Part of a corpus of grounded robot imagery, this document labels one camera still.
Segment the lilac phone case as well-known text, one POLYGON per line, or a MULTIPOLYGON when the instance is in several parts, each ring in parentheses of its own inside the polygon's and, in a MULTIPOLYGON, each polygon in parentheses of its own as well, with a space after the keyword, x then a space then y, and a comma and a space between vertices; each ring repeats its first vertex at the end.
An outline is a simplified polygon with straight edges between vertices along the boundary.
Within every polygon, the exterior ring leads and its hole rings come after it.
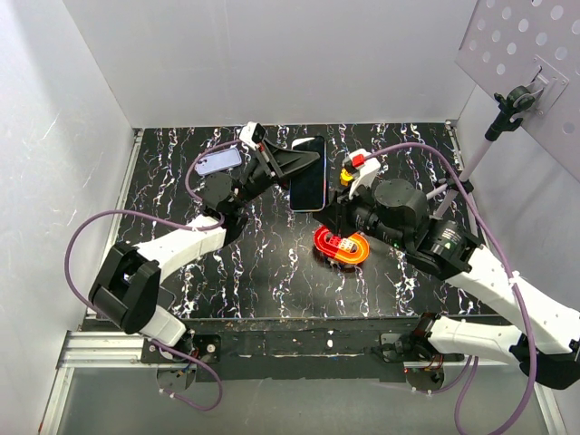
POLYGON ((242 158, 237 148, 229 148, 209 153, 203 156, 195 165, 194 170, 201 177, 233 169, 240 166, 242 158))

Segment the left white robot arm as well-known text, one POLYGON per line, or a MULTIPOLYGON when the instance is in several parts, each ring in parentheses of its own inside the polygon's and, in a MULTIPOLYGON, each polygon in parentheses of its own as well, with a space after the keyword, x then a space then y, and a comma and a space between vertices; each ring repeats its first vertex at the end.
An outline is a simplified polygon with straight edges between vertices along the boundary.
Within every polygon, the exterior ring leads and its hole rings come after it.
POLYGON ((315 136, 291 149, 267 140, 254 142, 255 156, 241 178, 226 172, 206 176, 198 193, 202 211, 186 225, 154 240, 114 245, 89 292, 92 309, 126 334, 151 339, 168 358, 181 363, 192 354, 188 327, 158 303, 160 285, 183 266, 235 241, 247 224, 246 204, 275 184, 298 187, 307 179, 325 179, 326 144, 315 136))

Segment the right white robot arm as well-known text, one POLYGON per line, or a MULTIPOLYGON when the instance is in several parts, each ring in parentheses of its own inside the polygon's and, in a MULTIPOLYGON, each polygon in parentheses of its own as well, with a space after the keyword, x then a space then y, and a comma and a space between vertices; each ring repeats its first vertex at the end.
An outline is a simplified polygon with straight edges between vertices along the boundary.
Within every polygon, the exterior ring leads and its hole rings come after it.
POLYGON ((423 314, 390 349, 421 360, 465 354, 515 364, 536 382, 564 390, 579 380, 579 313, 507 268, 462 225, 430 216, 423 192, 394 179, 373 188, 332 194, 314 219, 333 235, 355 233, 401 251, 408 264, 475 296, 507 320, 505 326, 423 314))

